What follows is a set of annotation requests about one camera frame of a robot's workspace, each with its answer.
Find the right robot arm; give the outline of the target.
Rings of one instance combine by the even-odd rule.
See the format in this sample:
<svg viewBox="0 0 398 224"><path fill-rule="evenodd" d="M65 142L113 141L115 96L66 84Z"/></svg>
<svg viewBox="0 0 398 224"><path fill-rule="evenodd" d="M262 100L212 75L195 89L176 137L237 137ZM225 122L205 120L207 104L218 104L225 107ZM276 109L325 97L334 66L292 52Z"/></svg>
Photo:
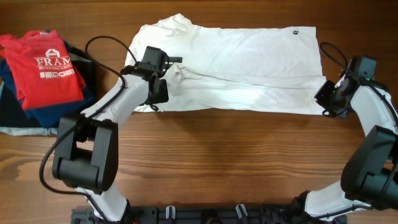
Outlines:
<svg viewBox="0 0 398 224"><path fill-rule="evenodd" d="M356 113L365 138L339 181L295 198L288 223L343 223L351 212L397 209L397 111L386 86L374 81L376 63L354 56L343 65L340 82L326 81L315 95L325 116Z"/></svg>

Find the white Puma t-shirt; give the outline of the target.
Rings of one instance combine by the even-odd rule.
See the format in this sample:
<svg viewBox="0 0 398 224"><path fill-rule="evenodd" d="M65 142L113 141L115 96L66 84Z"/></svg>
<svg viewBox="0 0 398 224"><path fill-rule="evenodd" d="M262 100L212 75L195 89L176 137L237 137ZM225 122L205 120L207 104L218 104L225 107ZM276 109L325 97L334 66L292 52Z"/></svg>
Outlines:
<svg viewBox="0 0 398 224"><path fill-rule="evenodd" d="M322 112L314 98L326 80L315 27L210 28L176 14L140 28L126 65L148 46L182 58L165 74L169 100L161 111Z"/></svg>

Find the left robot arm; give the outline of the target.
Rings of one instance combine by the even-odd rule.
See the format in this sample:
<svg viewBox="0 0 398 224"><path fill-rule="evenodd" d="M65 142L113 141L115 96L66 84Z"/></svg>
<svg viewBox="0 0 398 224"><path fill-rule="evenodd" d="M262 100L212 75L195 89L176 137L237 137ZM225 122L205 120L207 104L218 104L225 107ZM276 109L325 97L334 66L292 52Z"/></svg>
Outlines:
<svg viewBox="0 0 398 224"><path fill-rule="evenodd" d="M119 165L119 128L137 107L155 107L169 100L164 75L182 60L148 46L140 61L117 73L117 84L97 103L60 120L53 149L53 177L90 204L72 211L72 223L132 222L129 200L114 181Z"/></svg>

